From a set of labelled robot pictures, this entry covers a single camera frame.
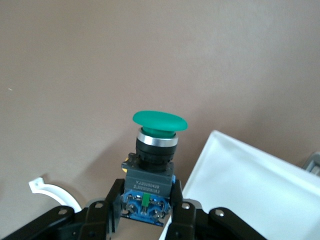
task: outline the beige table surface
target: beige table surface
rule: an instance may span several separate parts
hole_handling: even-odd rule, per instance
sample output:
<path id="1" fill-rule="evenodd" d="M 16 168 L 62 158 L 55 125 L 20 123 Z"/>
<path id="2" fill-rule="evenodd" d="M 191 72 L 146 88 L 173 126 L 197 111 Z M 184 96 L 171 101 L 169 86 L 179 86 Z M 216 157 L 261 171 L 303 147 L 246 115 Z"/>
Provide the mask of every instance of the beige table surface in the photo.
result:
<path id="1" fill-rule="evenodd" d="M 320 1 L 0 1 L 0 237 L 105 196 L 140 110 L 184 117 L 186 182 L 214 129 L 301 166 L 320 149 Z M 114 239 L 157 239 L 122 219 Z"/>

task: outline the white curved plastic piece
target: white curved plastic piece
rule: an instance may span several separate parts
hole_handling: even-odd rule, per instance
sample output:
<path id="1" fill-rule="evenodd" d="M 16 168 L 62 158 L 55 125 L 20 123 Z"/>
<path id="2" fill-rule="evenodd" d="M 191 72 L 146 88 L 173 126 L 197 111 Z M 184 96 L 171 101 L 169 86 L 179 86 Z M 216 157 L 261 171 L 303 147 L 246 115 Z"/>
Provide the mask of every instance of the white curved plastic piece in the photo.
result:
<path id="1" fill-rule="evenodd" d="M 73 196 L 71 196 L 70 193 L 59 186 L 45 184 L 45 181 L 42 177 L 38 177 L 30 181 L 29 186 L 33 194 L 47 195 L 56 200 L 61 205 L 73 208 L 75 213 L 82 210 L 77 200 Z"/>

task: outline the green button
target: green button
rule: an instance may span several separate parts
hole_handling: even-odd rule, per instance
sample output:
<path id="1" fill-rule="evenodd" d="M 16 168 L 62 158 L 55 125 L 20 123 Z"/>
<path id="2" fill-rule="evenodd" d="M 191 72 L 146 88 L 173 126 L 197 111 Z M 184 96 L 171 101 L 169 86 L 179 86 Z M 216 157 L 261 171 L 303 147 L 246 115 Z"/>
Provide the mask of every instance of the green button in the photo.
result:
<path id="1" fill-rule="evenodd" d="M 154 138 L 173 138 L 176 131 L 188 128 L 188 123 L 182 117 L 162 111 L 138 111 L 133 121 L 142 125 L 144 134 Z"/>

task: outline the white tray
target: white tray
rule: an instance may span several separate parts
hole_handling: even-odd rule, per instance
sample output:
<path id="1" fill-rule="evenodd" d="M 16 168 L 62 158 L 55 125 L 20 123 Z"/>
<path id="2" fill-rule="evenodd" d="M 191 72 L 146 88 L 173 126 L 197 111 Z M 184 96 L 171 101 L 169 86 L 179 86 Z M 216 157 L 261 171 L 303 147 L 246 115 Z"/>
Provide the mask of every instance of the white tray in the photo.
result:
<path id="1" fill-rule="evenodd" d="M 320 177 L 219 131 L 209 136 L 183 197 L 206 213 L 230 209 L 268 240 L 320 239 Z"/>

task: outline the silver metal ring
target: silver metal ring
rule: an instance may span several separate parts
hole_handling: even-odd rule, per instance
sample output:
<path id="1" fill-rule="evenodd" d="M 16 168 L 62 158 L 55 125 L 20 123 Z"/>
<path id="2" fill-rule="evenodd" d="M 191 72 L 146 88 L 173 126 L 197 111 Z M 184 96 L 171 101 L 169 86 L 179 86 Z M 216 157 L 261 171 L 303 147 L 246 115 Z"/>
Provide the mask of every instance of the silver metal ring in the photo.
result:
<path id="1" fill-rule="evenodd" d="M 142 128 L 139 128 L 138 135 L 136 138 L 144 144 L 162 148 L 173 147 L 178 143 L 177 135 L 175 135 L 173 138 L 157 138 L 145 135 L 142 132 Z"/>

